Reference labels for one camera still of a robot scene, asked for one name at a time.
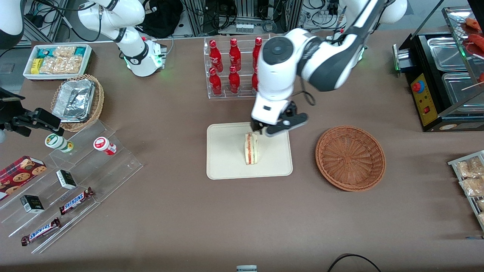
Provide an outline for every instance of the wicker basket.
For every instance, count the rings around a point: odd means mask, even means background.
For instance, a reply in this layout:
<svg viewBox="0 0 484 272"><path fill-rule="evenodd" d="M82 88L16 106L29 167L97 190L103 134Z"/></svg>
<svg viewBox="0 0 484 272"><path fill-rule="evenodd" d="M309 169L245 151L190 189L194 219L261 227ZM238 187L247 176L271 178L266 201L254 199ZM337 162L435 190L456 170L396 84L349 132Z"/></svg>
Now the wicker basket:
<svg viewBox="0 0 484 272"><path fill-rule="evenodd" d="M378 141L352 126L337 126L323 133L316 145L316 163L329 182L352 192L373 188L386 168Z"/></svg>
<svg viewBox="0 0 484 272"><path fill-rule="evenodd" d="M96 84L96 89L94 91L94 98L92 99L92 106L91 106L91 116L89 119L84 122L84 123L61 123L60 127L71 132L78 132L84 127L86 127L88 124L90 124L93 121L96 121L99 116L101 115L101 111L103 110L103 102L104 102L104 91L103 91L103 86L99 83L99 81L91 76L91 75L82 75L82 76L76 76L73 78L70 78L68 80L82 80L82 79L89 79L93 81ZM57 88L56 93L54 94L54 99L52 100L52 103L50 104L50 110L54 110L54 106L57 101L57 96L59 95L59 90L61 87Z"/></svg>

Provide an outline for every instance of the yellow control panel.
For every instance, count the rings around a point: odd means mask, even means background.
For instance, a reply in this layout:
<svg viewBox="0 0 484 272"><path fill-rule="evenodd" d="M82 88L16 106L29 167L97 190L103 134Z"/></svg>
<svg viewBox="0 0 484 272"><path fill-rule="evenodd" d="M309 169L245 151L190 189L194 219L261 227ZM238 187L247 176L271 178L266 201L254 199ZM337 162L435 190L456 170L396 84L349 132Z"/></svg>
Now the yellow control panel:
<svg viewBox="0 0 484 272"><path fill-rule="evenodd" d="M422 124L426 126L433 120L437 119L438 115L434 101L432 101L432 96L430 96L425 76L421 74L412 82L410 87L412 88L413 99L415 99L415 103L417 104L420 120L422 120Z"/></svg>

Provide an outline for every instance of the bottle cap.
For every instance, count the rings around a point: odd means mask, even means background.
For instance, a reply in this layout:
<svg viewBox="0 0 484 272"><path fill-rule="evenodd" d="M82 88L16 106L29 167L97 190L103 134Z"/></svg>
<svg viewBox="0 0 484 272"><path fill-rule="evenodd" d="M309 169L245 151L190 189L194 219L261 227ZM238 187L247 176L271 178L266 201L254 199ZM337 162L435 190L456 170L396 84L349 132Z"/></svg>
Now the bottle cap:
<svg viewBox="0 0 484 272"><path fill-rule="evenodd" d="M209 44L210 44L210 48L216 48L217 47L217 42L215 40L210 40Z"/></svg>

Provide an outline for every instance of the glass display case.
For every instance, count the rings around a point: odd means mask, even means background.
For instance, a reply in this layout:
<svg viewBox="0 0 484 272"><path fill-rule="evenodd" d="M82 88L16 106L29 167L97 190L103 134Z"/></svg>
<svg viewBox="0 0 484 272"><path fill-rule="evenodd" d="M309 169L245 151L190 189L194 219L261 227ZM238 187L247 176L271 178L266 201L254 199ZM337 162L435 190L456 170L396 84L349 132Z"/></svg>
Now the glass display case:
<svg viewBox="0 0 484 272"><path fill-rule="evenodd" d="M426 132L484 130L484 10L476 0L468 3L439 1L400 47L393 46L395 68L407 77ZM431 29L429 22L443 27Z"/></svg>

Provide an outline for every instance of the table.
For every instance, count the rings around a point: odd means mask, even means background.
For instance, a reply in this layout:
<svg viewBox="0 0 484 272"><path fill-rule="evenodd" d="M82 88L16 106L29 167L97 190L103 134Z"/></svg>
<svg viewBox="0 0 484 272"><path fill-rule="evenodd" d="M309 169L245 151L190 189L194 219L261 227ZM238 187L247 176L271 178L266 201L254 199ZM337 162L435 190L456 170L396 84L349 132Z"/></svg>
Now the table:
<svg viewBox="0 0 484 272"><path fill-rule="evenodd" d="M484 134L421 131L407 82L392 72L392 44L409 33L376 31L343 87L319 93L308 85L313 107L294 98L309 123L289 133L291 175L218 181L206 176L206 129L248 121L253 100L207 98L203 39L176 40L166 69L146 78L126 69L115 44L91 44L90 73L106 93L101 120L145 167L40 255L0 235L0 271L235 271L257 264L260 272L312 272L326 271L343 253L386 272L482 271L484 242L464 239L482 232L446 162L484 149ZM50 108L58 84L25 80L24 107ZM387 171L373 189L344 192L318 171L316 142L337 125L365 129L382 145ZM24 154L46 156L46 135L9 133L0 167ZM356 270L373 271L358 259L333 271Z"/></svg>

